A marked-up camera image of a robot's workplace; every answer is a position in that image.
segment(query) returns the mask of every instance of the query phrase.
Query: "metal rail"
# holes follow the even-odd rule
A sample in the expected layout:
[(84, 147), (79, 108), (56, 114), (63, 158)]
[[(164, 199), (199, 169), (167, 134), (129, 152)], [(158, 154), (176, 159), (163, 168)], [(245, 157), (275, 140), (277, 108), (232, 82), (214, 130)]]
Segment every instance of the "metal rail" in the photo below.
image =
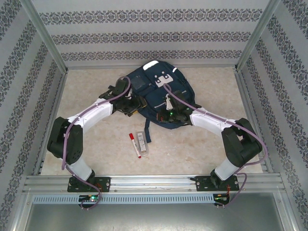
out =
[[(197, 192), (195, 182), (190, 180), (196, 175), (166, 175), (166, 176), (109, 176), (110, 191), (106, 194), (181, 194), (208, 193)], [(71, 176), (28, 176), (23, 188), (23, 194), (84, 194), (67, 192)], [(241, 185), (243, 176), (238, 176)], [(285, 192), (285, 187), (279, 173), (248, 174), (243, 193), (277, 193)]]

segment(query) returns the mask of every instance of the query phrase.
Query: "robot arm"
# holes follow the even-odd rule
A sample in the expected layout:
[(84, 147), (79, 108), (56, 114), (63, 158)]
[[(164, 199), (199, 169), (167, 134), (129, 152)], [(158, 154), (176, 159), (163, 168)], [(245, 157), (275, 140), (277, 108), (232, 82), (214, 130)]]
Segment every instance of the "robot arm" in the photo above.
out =
[(94, 171), (86, 164), (81, 156), (83, 152), (83, 134), (85, 134), (97, 122), (110, 116), (115, 111), (120, 111), (131, 116), (135, 111), (146, 106), (145, 100), (140, 96), (132, 95), (131, 89), (117, 100), (114, 100), (111, 103), (103, 103), (105, 100), (123, 93), (127, 87), (127, 81), (118, 80), (115, 87), (109, 86), (109, 90), (99, 96), (91, 106), (67, 119), (58, 117), (53, 124), (47, 149), (55, 157), (62, 159), (66, 131), (71, 123), (77, 119), (69, 131), (65, 161), (70, 170), (82, 180), (91, 183), (95, 177)]
[[(185, 101), (181, 92), (174, 92), (174, 94)], [(245, 118), (239, 120), (226, 119), (195, 104), (194, 107), (199, 110), (196, 111), (188, 108), (169, 94), (166, 95), (166, 105), (166, 110), (157, 114), (157, 119), (160, 119), (161, 122), (187, 123), (205, 128), (222, 138), (226, 159), (211, 172), (211, 182), (216, 188), (262, 151), (262, 145), (252, 135), (227, 123), (232, 122), (240, 125), (255, 134), (251, 124)]]
[[(204, 108), (199, 108), (199, 110), (206, 112)], [(251, 124), (245, 118), (239, 120), (220, 118), (255, 133)], [(223, 140), (226, 159), (211, 172), (211, 181), (216, 187), (219, 187), (223, 181), (231, 177), (239, 168), (262, 151), (262, 145), (253, 136), (208, 114), (193, 111), (190, 114), (190, 121), (192, 125), (205, 128), (220, 136)]]

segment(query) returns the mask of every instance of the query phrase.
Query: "lavender cable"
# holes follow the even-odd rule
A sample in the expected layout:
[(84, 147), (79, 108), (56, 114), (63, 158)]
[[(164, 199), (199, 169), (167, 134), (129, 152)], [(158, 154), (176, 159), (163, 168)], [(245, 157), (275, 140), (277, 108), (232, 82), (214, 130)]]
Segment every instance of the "lavender cable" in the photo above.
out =
[(164, 84), (164, 88), (165, 88), (165, 90), (166, 90), (170, 95), (172, 95), (173, 98), (175, 98), (175, 99), (176, 99), (177, 101), (179, 101), (180, 103), (182, 103), (182, 104), (184, 104), (184, 105), (190, 107), (191, 109), (193, 109), (193, 110), (195, 110), (195, 111), (198, 111), (198, 112), (200, 112), (200, 113), (202, 113), (202, 114), (204, 114), (204, 115), (209, 115), (210, 117), (212, 117), (212, 118), (214, 118), (214, 119), (217, 119), (217, 120), (219, 120), (219, 121), (222, 121), (222, 122), (227, 123), (227, 124), (230, 124), (230, 125), (233, 125), (233, 126), (239, 128), (239, 129), (241, 129), (241, 130), (247, 132), (248, 134), (252, 135), (257, 141), (259, 141), (260, 144), (262, 145), (263, 150), (264, 150), (264, 157), (263, 157), (261, 160), (258, 160), (258, 161), (252, 162), (252, 163), (246, 163), (246, 164), (243, 165), (241, 168), (239, 168), (238, 170), (235, 171), (234, 174), (237, 174), (237, 175), (245, 175), (245, 179), (244, 179), (244, 181), (243, 181), (243, 183), (242, 183), (240, 189), (238, 190), (237, 194), (234, 196), (234, 198), (233, 198), (227, 205), (224, 206), (224, 208), (226, 208), (226, 207), (229, 206), (231, 203), (233, 203), (233, 201), (238, 197), (238, 195), (239, 195), (240, 192), (242, 191), (242, 189), (243, 189), (243, 187), (244, 187), (244, 185), (245, 185), (245, 183), (246, 183), (246, 181), (247, 181), (247, 174), (246, 174), (246, 173), (238, 173), (238, 172), (239, 172), (243, 167), (245, 167), (245, 166), (247, 166), (247, 165), (256, 165), (256, 164), (259, 164), (259, 163), (263, 162), (263, 161), (269, 156), (269, 152), (268, 152), (268, 149), (267, 149), (265, 143), (264, 143), (263, 140), (260, 139), (256, 134), (254, 134), (253, 132), (249, 131), (248, 129), (246, 129), (246, 128), (244, 128), (244, 127), (242, 127), (242, 126), (240, 126), (240, 125), (238, 125), (238, 124), (236, 124), (236, 123), (233, 123), (233, 122), (227, 121), (227, 120), (225, 120), (225, 119), (222, 119), (222, 118), (220, 118), (220, 117), (218, 117), (218, 116), (216, 116), (216, 115), (213, 115), (213, 114), (211, 114), (211, 113), (209, 113), (209, 112), (201, 111), (201, 110), (199, 110), (199, 109), (197, 109), (197, 108), (191, 106), (190, 104), (186, 103), (185, 101), (179, 99), (177, 96), (175, 96), (175, 95), (171, 92), (171, 87), (170, 87), (168, 84)]
[(126, 94), (126, 92), (129, 90), (130, 88), (130, 79), (127, 77), (127, 76), (124, 76), (124, 77), (121, 77), (119, 79), (127, 79), (128, 80), (128, 87), (125, 89), (124, 92), (122, 92), (121, 94), (119, 94), (118, 96), (115, 96), (109, 100), (104, 100), (100, 103), (98, 103), (97, 105), (93, 105), (92, 107), (89, 107), (88, 109), (86, 109), (85, 111), (83, 111), (78, 117), (76, 117), (76, 119), (74, 119), (74, 121), (68, 126), (67, 130), (66, 130), (66, 133), (65, 133), (65, 137), (64, 137), (64, 146), (63, 146), (63, 160), (62, 160), (62, 167), (61, 169), (64, 170), (65, 168), (65, 165), (66, 165), (66, 148), (67, 148), (67, 138), (69, 136), (69, 132), (71, 130), (71, 128), (73, 127), (73, 125), (86, 113), (88, 113), (89, 111), (91, 111), (93, 108), (96, 108), (97, 106), (99, 105), (102, 105), (103, 103), (107, 103), (107, 102), (110, 102), (110, 101), (113, 101), (113, 100), (116, 100), (120, 97), (122, 97), (123, 95)]
[(188, 103), (186, 103), (185, 101), (183, 101), (183, 100), (179, 99), (178, 97), (176, 97), (176, 96), (171, 92), (171, 87), (170, 87), (168, 84), (166, 84), (166, 83), (164, 84), (164, 88), (165, 88), (165, 90), (166, 90), (170, 95), (172, 95), (172, 96), (173, 96), (177, 101), (179, 101), (180, 103), (182, 103), (182, 104), (184, 104), (184, 105), (190, 107), (191, 109), (193, 109), (193, 110), (195, 110), (195, 111), (197, 111), (197, 112), (200, 112), (200, 113), (202, 113), (202, 114), (204, 114), (204, 115), (209, 115), (210, 117), (212, 117), (212, 118), (214, 118), (214, 119), (217, 119), (217, 120), (219, 120), (219, 121), (222, 121), (222, 122), (227, 123), (227, 124), (230, 124), (230, 125), (233, 125), (233, 126), (239, 128), (239, 129), (241, 129), (241, 130), (247, 132), (249, 135), (253, 136), (257, 141), (259, 141), (260, 144), (261, 144), (262, 147), (263, 147), (263, 150), (264, 150), (264, 157), (263, 157), (261, 160), (258, 160), (258, 161), (252, 162), (252, 163), (246, 163), (244, 166), (259, 164), (259, 163), (263, 162), (263, 161), (269, 156), (268, 149), (267, 149), (265, 143), (263, 142), (262, 139), (260, 139), (260, 138), (259, 138), (256, 134), (254, 134), (253, 132), (249, 131), (248, 129), (246, 129), (246, 128), (244, 128), (244, 127), (242, 127), (242, 126), (240, 126), (240, 125), (238, 125), (238, 124), (236, 124), (236, 123), (233, 123), (233, 122), (227, 121), (227, 120), (225, 120), (225, 119), (222, 119), (222, 118), (220, 118), (220, 117), (218, 117), (218, 116), (216, 116), (216, 115), (214, 115), (214, 114), (212, 114), (212, 113), (210, 113), (210, 112), (201, 111), (201, 110), (199, 110), (198, 108), (195, 108), (195, 107), (191, 106), (190, 104), (188, 104)]
[[(124, 92), (122, 92), (121, 94), (119, 94), (118, 96), (115, 96), (109, 100), (104, 100), (100, 103), (98, 103), (97, 105), (93, 105), (92, 107), (89, 107), (88, 109), (86, 109), (84, 112), (82, 112), (76, 119), (74, 119), (74, 121), (68, 126), (67, 130), (66, 130), (66, 133), (65, 133), (65, 137), (64, 137), (64, 146), (63, 146), (63, 160), (62, 160), (62, 170), (64, 170), (64, 168), (66, 167), (67, 171), (69, 171), (73, 177), (75, 177), (77, 180), (83, 182), (84, 184), (87, 184), (89, 186), (91, 186), (92, 188), (94, 188), (95, 190), (97, 190), (98, 192), (98, 198), (97, 198), (97, 201), (94, 205), (92, 205), (91, 207), (89, 208), (86, 208), (86, 210), (90, 210), (90, 209), (93, 209), (94, 207), (96, 207), (98, 205), (98, 203), (101, 201), (102, 199), (102, 193), (100, 191), (100, 189), (98, 187), (96, 187), (95, 185), (92, 185), (88, 182), (86, 182), (85, 180), (83, 180), (82, 178), (80, 178), (79, 176), (77, 176), (67, 165), (66, 165), (66, 148), (67, 148), (67, 138), (69, 136), (69, 132), (72, 128), (72, 126), (84, 115), (86, 114), (87, 112), (91, 111), (92, 109), (96, 108), (97, 106), (99, 105), (102, 105), (103, 103), (107, 103), (107, 102), (110, 102), (110, 101), (113, 101), (113, 100), (116, 100), (118, 98), (120, 98), (121, 96), (123, 96), (130, 88), (130, 79), (127, 77), (127, 76), (124, 76), (124, 77), (121, 77), (119, 79), (127, 79), (128, 80), (128, 87), (125, 89)], [(81, 209), (85, 209), (82, 205), (84, 203), (84, 200), (81, 202)]]
[(97, 192), (98, 192), (98, 194), (97, 194), (97, 195), (98, 195), (98, 198), (97, 198), (97, 201), (95, 202), (95, 204), (92, 205), (92, 206), (89, 207), (89, 208), (84, 208), (82, 205), (83, 205), (83, 203), (85, 202), (85, 200), (83, 200), (83, 201), (81, 202), (81, 205), (80, 205), (81, 209), (90, 210), (90, 209), (93, 209), (95, 206), (97, 206), (98, 203), (99, 203), (99, 202), (101, 201), (101, 199), (102, 199), (101, 190), (100, 190), (98, 187), (96, 187), (95, 185), (92, 185), (92, 184), (86, 182), (85, 180), (83, 180), (82, 178), (80, 178), (79, 176), (77, 176), (67, 165), (66, 165), (66, 169), (67, 169), (67, 171), (69, 171), (69, 172), (72, 174), (72, 176), (75, 177), (77, 180), (81, 181), (81, 182), (84, 183), (84, 184), (87, 184), (87, 185), (91, 186), (92, 188), (94, 188), (94, 189), (97, 190)]

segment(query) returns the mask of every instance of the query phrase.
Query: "backpack strap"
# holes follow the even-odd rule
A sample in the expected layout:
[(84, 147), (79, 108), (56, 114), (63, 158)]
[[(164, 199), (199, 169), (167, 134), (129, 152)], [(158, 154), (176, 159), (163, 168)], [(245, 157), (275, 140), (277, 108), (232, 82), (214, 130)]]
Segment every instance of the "backpack strap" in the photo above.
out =
[(147, 143), (151, 143), (151, 137), (150, 137), (150, 132), (149, 132), (149, 126), (150, 126), (150, 120), (146, 119), (145, 120), (145, 126), (144, 126), (144, 133), (145, 133), (145, 138)]

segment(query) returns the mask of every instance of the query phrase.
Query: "white patch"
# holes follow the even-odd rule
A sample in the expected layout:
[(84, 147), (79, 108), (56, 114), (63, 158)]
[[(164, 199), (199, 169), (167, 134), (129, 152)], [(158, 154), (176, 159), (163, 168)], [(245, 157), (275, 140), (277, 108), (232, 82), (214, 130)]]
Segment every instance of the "white patch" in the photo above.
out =
[(155, 76), (155, 78), (156, 78), (155, 83), (159, 88), (162, 87), (165, 83), (170, 83), (173, 81), (173, 78), (169, 74), (158, 78)]
[(146, 69), (150, 68), (151, 66), (154, 66), (157, 63), (158, 63), (158, 61), (156, 61), (156, 60), (151, 61), (151, 62), (147, 63), (146, 65), (144, 65), (143, 69), (146, 70)]

